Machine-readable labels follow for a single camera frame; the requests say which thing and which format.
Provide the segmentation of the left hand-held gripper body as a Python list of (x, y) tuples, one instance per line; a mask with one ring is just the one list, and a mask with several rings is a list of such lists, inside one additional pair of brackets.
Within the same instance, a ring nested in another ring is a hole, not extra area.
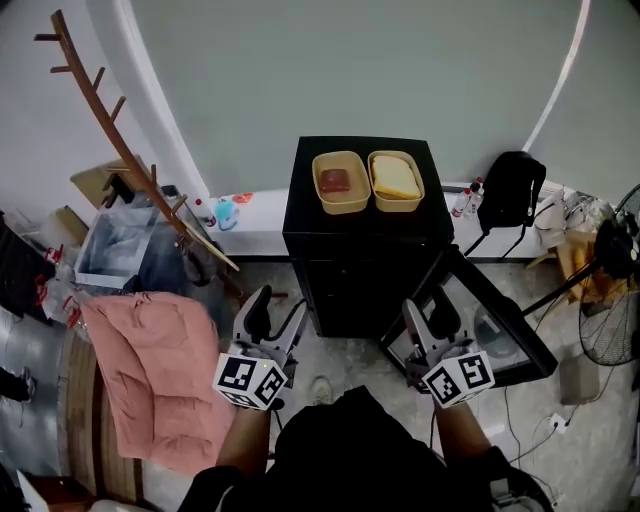
[(232, 342), (219, 356), (212, 387), (237, 407), (269, 410), (293, 386), (296, 367), (293, 355), (279, 348)]

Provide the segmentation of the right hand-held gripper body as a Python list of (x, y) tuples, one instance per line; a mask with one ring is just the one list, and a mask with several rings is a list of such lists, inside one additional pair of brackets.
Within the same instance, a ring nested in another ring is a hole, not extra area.
[(419, 355), (415, 349), (405, 360), (407, 383), (427, 391), (446, 409), (468, 402), (495, 384), (485, 351), (473, 351), (466, 340), (442, 345)]

